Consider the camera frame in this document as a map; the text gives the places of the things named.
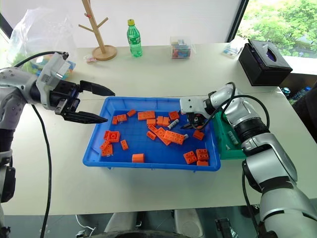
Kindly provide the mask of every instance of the green plastic tray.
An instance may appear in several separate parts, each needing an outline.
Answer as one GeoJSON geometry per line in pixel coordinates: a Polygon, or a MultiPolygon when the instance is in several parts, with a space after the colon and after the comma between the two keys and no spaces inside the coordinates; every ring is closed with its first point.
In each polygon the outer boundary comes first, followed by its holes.
{"type": "Polygon", "coordinates": [[[214,130],[216,133],[216,139],[218,142],[218,152],[221,160],[234,160],[234,159],[245,159],[246,155],[241,149],[241,143],[236,132],[230,125],[221,120],[221,112],[217,113],[213,120],[214,130]],[[228,132],[232,131],[236,139],[239,141],[238,145],[234,145],[230,139],[228,132]]]}

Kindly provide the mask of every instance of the black cable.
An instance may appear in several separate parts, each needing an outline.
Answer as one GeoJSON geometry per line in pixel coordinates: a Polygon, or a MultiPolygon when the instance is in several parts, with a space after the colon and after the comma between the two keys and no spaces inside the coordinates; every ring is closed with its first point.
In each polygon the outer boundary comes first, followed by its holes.
{"type": "Polygon", "coordinates": [[[223,109],[222,112],[221,112],[220,118],[221,118],[221,120],[222,120],[223,122],[229,124],[229,122],[223,118],[223,115],[224,115],[224,111],[226,111],[227,108],[229,107],[229,105],[230,105],[230,103],[231,103],[231,101],[232,101],[232,99],[233,99],[233,97],[234,97],[234,94],[236,93],[236,85],[234,84],[234,82],[229,82],[229,83],[227,83],[227,84],[231,84],[231,85],[232,85],[232,92],[231,92],[231,96],[230,96],[229,102],[227,103],[227,105],[224,107],[224,109],[223,109]]]}
{"type": "MultiPolygon", "coordinates": [[[[235,99],[235,98],[251,98],[253,100],[255,100],[256,102],[258,102],[261,107],[263,108],[264,110],[264,113],[265,113],[265,116],[266,116],[266,128],[269,130],[269,125],[270,125],[270,119],[269,119],[269,114],[268,114],[268,111],[265,107],[265,105],[257,98],[253,97],[253,96],[250,96],[250,95],[236,95],[234,97],[232,97],[232,99],[235,99]]],[[[197,128],[195,127],[192,123],[191,123],[191,126],[193,129],[195,130],[202,130],[206,127],[206,125],[209,123],[209,121],[214,117],[214,115],[219,112],[219,110],[222,108],[223,105],[225,105],[226,103],[228,103],[230,101],[230,99],[224,101],[212,114],[211,116],[207,119],[207,121],[205,121],[205,123],[200,127],[200,128],[197,128]]]]}
{"type": "Polygon", "coordinates": [[[45,211],[45,216],[44,216],[44,220],[43,220],[43,224],[42,224],[42,230],[41,230],[41,236],[40,238],[44,238],[44,234],[45,234],[45,228],[46,228],[46,223],[48,221],[48,216],[49,216],[49,211],[50,211],[50,205],[51,205],[51,193],[52,193],[52,160],[51,160],[51,151],[50,151],[50,144],[49,144],[49,140],[48,140],[48,136],[46,135],[46,130],[45,130],[45,125],[44,122],[42,120],[41,115],[39,114],[38,110],[36,109],[36,107],[32,104],[33,110],[35,111],[36,115],[38,116],[40,122],[41,122],[41,126],[42,126],[42,130],[43,130],[43,134],[44,134],[44,139],[45,139],[45,143],[46,143],[46,147],[47,147],[47,151],[48,151],[48,160],[49,160],[49,188],[48,188],[48,200],[47,200],[47,204],[46,204],[46,211],[45,211]]]}
{"type": "Polygon", "coordinates": [[[33,56],[30,56],[24,60],[22,60],[21,62],[17,63],[14,67],[20,67],[21,65],[25,64],[27,61],[30,61],[36,57],[39,57],[39,56],[45,56],[45,55],[52,55],[54,53],[59,53],[60,55],[63,53],[63,52],[60,52],[60,51],[46,51],[46,52],[42,52],[42,53],[38,53],[38,54],[35,54],[33,56]]]}
{"type": "Polygon", "coordinates": [[[257,223],[256,218],[254,216],[254,213],[252,211],[252,207],[250,205],[250,202],[249,202],[249,199],[248,199],[248,195],[247,195],[247,191],[246,191],[246,181],[245,181],[244,170],[242,170],[242,190],[243,190],[244,199],[246,200],[246,203],[247,203],[248,211],[249,211],[251,219],[252,219],[252,223],[253,223],[254,229],[256,230],[256,233],[258,234],[258,223],[257,223]]]}

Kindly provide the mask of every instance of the window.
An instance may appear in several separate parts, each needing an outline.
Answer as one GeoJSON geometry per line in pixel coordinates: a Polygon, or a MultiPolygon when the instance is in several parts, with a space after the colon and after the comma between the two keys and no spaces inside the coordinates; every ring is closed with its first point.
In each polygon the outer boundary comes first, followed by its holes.
{"type": "Polygon", "coordinates": [[[249,0],[236,35],[272,42],[283,56],[317,58],[317,1],[249,0]]]}

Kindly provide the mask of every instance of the white wall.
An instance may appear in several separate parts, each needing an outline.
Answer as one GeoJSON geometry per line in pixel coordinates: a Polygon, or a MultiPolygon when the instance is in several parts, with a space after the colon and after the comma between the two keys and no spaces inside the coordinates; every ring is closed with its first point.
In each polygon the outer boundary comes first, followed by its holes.
{"type": "MultiPolygon", "coordinates": [[[[189,36],[193,43],[225,42],[240,0],[91,0],[97,23],[108,16],[101,28],[105,44],[127,46],[127,19],[135,19],[142,45],[167,45],[170,36],[189,36]]],[[[84,16],[81,0],[1,0],[1,13],[14,28],[27,9],[63,7],[74,25],[77,47],[95,47],[84,16]]]]}

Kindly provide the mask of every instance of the orange lego brick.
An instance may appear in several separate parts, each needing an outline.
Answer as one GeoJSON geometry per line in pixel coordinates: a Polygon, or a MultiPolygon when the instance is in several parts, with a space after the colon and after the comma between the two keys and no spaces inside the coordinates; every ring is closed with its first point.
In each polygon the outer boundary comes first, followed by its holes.
{"type": "Polygon", "coordinates": [[[134,109],[132,109],[131,111],[129,111],[129,112],[127,112],[127,115],[129,116],[129,117],[132,117],[134,114],[136,114],[137,112],[134,110],[134,109]]]}
{"type": "Polygon", "coordinates": [[[155,133],[158,129],[154,125],[149,125],[148,126],[149,130],[155,133]]]}
{"type": "Polygon", "coordinates": [[[147,132],[147,136],[151,139],[151,140],[155,140],[155,138],[157,137],[156,135],[154,135],[152,132],[148,131],[147,132]]]}
{"type": "Polygon", "coordinates": [[[202,140],[205,134],[200,132],[199,130],[195,130],[193,137],[199,140],[202,140]]]}
{"type": "Polygon", "coordinates": [[[122,149],[123,149],[123,150],[129,149],[129,146],[128,146],[126,140],[121,140],[120,143],[121,143],[121,146],[122,146],[122,149]]]}
{"type": "Polygon", "coordinates": [[[138,113],[138,120],[147,120],[147,119],[155,119],[155,112],[147,111],[147,112],[138,113]]]}
{"type": "Polygon", "coordinates": [[[171,142],[182,145],[185,139],[185,136],[182,134],[178,134],[178,133],[167,130],[165,132],[164,139],[167,139],[167,140],[170,140],[171,142]]]}
{"type": "Polygon", "coordinates": [[[144,154],[133,154],[132,155],[133,163],[144,163],[144,154]]]}
{"type": "Polygon", "coordinates": [[[169,118],[170,118],[171,120],[179,119],[179,114],[178,114],[177,111],[170,112],[170,113],[168,113],[168,115],[169,115],[169,118]]]}
{"type": "Polygon", "coordinates": [[[109,142],[119,142],[120,132],[119,131],[110,131],[107,137],[109,142]]]}
{"type": "Polygon", "coordinates": [[[197,165],[198,166],[208,166],[208,162],[207,161],[197,161],[197,165]]]}
{"type": "Polygon", "coordinates": [[[169,125],[169,118],[168,117],[163,117],[162,126],[168,126],[168,125],[169,125]]]}
{"type": "Polygon", "coordinates": [[[187,164],[191,164],[191,163],[197,161],[197,157],[196,157],[194,151],[190,151],[190,152],[185,153],[184,158],[185,158],[187,164]]]}
{"type": "Polygon", "coordinates": [[[113,125],[117,125],[117,124],[118,124],[118,118],[117,118],[117,116],[113,116],[113,117],[112,117],[112,124],[113,124],[113,125]]]}
{"type": "Polygon", "coordinates": [[[105,141],[101,146],[100,146],[100,149],[103,150],[105,149],[108,145],[110,145],[111,143],[109,141],[105,141]]]}
{"type": "Polygon", "coordinates": [[[110,132],[109,130],[106,130],[106,131],[105,131],[104,140],[107,140],[108,135],[109,135],[109,132],[110,132]]]}
{"type": "Polygon", "coordinates": [[[158,116],[157,125],[163,125],[163,117],[162,116],[158,116]]]}
{"type": "Polygon", "coordinates": [[[156,125],[157,121],[155,119],[147,119],[147,126],[156,125]]]}
{"type": "Polygon", "coordinates": [[[105,149],[102,150],[101,156],[109,156],[113,155],[113,147],[112,145],[108,145],[105,149]]]}
{"type": "Polygon", "coordinates": [[[117,120],[118,121],[126,121],[127,120],[127,115],[126,114],[117,115],[117,120]]]}
{"type": "Polygon", "coordinates": [[[209,159],[208,150],[207,149],[197,149],[196,150],[197,158],[199,161],[206,161],[209,159]]]}
{"type": "Polygon", "coordinates": [[[162,127],[156,130],[155,135],[157,135],[165,145],[169,145],[171,143],[170,140],[164,139],[165,130],[162,127]]]}

